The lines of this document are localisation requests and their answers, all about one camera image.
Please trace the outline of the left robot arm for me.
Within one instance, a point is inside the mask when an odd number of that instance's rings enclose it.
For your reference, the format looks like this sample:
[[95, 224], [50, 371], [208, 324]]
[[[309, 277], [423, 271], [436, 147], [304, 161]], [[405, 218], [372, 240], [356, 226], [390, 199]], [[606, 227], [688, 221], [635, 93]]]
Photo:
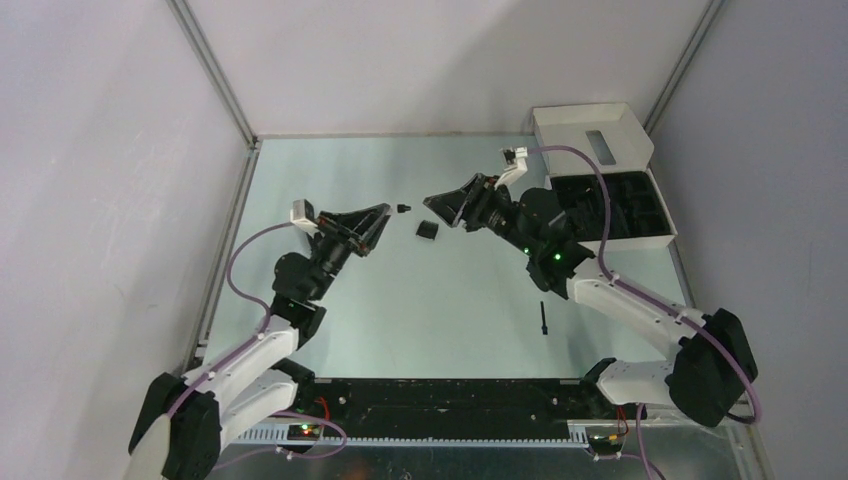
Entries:
[[280, 415], [301, 418], [314, 399], [311, 370], [291, 356], [311, 340], [326, 310], [319, 302], [351, 256], [377, 246], [393, 209], [316, 212], [297, 200], [280, 229], [296, 228], [310, 252], [283, 254], [266, 302], [225, 280], [238, 296], [259, 305], [258, 326], [239, 344], [181, 375], [162, 373], [149, 385], [128, 446], [127, 479], [204, 479], [242, 434]]

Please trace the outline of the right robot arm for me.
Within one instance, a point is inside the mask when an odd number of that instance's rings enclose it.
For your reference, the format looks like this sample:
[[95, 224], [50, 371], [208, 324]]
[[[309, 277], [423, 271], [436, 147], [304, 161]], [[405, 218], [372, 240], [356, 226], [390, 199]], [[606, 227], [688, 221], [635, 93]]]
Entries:
[[751, 393], [759, 371], [741, 320], [726, 309], [681, 306], [610, 269], [567, 229], [555, 192], [531, 188], [513, 199], [498, 177], [476, 174], [423, 204], [450, 227], [490, 230], [527, 256], [541, 291], [623, 323], [661, 354], [659, 361], [598, 362], [583, 379], [609, 403], [673, 406], [715, 427]]

